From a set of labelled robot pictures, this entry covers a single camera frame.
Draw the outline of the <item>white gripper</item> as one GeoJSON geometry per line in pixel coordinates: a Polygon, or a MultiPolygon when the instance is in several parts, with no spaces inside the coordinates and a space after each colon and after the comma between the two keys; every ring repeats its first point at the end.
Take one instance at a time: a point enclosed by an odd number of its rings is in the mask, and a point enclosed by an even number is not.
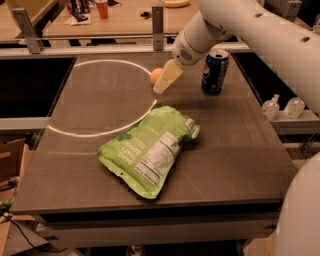
{"type": "Polygon", "coordinates": [[[209,19],[222,20],[231,16],[230,10],[218,9],[215,13],[205,14],[198,11],[176,37],[172,46],[172,55],[176,60],[167,61],[161,68],[162,73],[153,85],[153,91],[162,94],[183,73],[183,65],[196,64],[213,46],[231,38],[232,35],[222,25],[215,26],[209,22],[209,19]]]}

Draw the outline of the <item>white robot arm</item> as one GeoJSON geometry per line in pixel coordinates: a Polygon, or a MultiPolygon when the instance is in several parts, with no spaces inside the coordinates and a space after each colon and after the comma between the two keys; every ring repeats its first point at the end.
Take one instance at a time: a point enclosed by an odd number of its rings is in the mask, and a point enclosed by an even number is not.
{"type": "MultiPolygon", "coordinates": [[[[320,112],[320,36],[256,0],[199,0],[199,11],[174,41],[173,57],[193,65],[231,35],[241,38],[310,110],[320,112]]],[[[273,256],[320,256],[320,154],[308,159],[291,181],[273,256]]]]}

